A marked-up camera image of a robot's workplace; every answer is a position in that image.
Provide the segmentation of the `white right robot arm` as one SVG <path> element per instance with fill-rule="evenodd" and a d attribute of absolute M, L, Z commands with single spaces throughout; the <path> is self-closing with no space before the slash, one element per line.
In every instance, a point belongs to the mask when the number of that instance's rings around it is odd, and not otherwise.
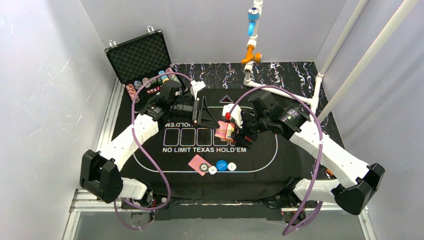
<path fill-rule="evenodd" d="M 230 103 L 222 111 L 234 143 L 249 148 L 259 133 L 270 131 L 305 150 L 334 176 L 315 181 L 293 177 L 283 189 L 284 200 L 292 205 L 303 200 L 334 203 L 349 214 L 359 215 L 379 189 L 384 167 L 358 159 L 327 134 L 319 133 L 299 104 L 280 103 L 265 90 L 251 95 L 248 102 L 251 110 Z"/>

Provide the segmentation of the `white grey poker chip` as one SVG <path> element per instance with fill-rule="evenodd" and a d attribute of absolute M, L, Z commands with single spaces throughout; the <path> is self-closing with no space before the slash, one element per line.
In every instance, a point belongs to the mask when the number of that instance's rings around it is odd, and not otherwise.
<path fill-rule="evenodd" d="M 237 165 L 234 162 L 229 162 L 227 165 L 227 169 L 230 172 L 234 172 L 237 169 Z"/>

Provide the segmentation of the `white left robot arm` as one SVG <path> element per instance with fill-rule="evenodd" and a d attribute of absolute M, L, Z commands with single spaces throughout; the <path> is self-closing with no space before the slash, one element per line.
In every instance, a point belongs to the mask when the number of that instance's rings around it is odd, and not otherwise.
<path fill-rule="evenodd" d="M 186 92 L 180 82 L 166 81 L 122 133 L 97 152 L 87 150 L 82 156 L 79 185 L 107 204 L 116 199 L 141 200 L 148 187 L 120 174 L 139 145 L 157 134 L 172 118 L 202 128 L 219 127 L 208 110 L 206 98 L 197 97 L 206 84 L 195 80 L 190 84 L 190 91 Z"/>

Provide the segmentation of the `red playing card box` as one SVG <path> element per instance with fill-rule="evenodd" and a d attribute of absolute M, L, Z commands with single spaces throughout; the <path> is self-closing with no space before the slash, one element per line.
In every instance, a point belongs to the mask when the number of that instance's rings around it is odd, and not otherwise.
<path fill-rule="evenodd" d="M 227 126 L 227 132 L 226 132 L 226 141 L 223 142 L 228 142 L 228 143 L 235 143 L 234 140 L 232 139 L 232 133 L 235 131 L 235 124 L 228 122 L 228 126 Z"/>

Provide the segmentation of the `red backed playing card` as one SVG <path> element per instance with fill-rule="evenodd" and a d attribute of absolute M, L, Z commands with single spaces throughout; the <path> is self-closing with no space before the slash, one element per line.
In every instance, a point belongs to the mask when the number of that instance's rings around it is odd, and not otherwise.
<path fill-rule="evenodd" d="M 208 171 L 202 172 L 200 170 L 201 164 L 207 164 L 208 167 L 212 166 L 209 162 L 207 162 L 204 158 L 202 158 L 200 155 L 196 154 L 189 162 L 188 165 L 199 175 L 204 176 Z"/>

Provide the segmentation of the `blue small blind button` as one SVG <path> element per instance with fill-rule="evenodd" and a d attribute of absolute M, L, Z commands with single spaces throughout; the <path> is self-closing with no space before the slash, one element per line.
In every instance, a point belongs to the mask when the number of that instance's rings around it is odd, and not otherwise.
<path fill-rule="evenodd" d="M 224 172 L 228 169 L 228 163 L 225 160 L 219 160 L 216 162 L 215 167 L 219 172 Z"/>

